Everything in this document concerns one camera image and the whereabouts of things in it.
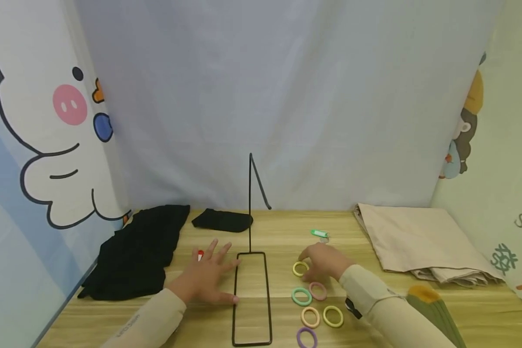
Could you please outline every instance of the folded beige fabric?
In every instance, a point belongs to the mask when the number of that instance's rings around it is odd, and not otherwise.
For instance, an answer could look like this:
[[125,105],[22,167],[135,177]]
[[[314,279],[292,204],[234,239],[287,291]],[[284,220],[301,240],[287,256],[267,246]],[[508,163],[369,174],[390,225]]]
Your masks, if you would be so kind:
[[360,203],[353,213],[385,271],[466,287],[503,280],[444,209]]

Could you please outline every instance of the orange cartoon beak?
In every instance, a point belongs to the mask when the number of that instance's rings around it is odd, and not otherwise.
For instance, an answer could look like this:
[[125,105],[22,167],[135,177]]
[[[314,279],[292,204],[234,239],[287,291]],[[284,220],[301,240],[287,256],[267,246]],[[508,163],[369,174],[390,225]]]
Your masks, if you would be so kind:
[[93,92],[93,102],[98,104],[104,101],[104,94],[102,92],[101,83],[99,82],[98,78],[95,80],[95,87],[96,89]]

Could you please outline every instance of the white curtain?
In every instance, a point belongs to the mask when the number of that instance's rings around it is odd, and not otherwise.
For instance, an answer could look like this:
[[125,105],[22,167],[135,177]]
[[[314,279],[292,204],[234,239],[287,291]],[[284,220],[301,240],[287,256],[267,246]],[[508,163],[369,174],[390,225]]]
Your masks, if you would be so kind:
[[501,5],[77,3],[132,205],[227,209],[427,206]]

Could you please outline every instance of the black sock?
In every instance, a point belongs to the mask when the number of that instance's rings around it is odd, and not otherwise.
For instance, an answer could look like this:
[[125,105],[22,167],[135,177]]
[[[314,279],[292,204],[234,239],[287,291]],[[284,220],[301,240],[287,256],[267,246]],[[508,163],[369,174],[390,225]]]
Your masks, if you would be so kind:
[[253,223],[253,217],[248,214],[220,212],[218,210],[206,209],[198,217],[191,221],[197,228],[208,228],[209,230],[243,232]]

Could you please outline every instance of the green keychain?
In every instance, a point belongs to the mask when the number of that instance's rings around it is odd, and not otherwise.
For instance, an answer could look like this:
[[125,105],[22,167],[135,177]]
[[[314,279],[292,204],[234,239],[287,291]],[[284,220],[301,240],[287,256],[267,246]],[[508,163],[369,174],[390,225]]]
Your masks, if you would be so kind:
[[328,233],[319,230],[311,230],[311,234],[319,238],[328,238]]

